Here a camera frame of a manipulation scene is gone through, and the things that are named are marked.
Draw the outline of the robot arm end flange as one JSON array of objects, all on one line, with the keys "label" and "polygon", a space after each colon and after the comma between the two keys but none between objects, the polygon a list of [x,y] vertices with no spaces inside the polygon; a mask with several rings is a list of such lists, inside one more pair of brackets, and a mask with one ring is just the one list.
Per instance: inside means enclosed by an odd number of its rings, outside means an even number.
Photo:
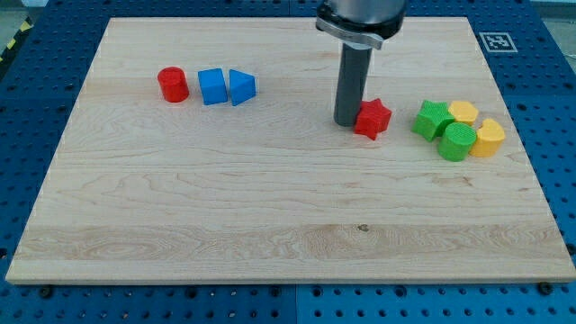
[{"label": "robot arm end flange", "polygon": [[325,0],[316,28],[354,50],[380,50],[400,29],[408,0]]}]

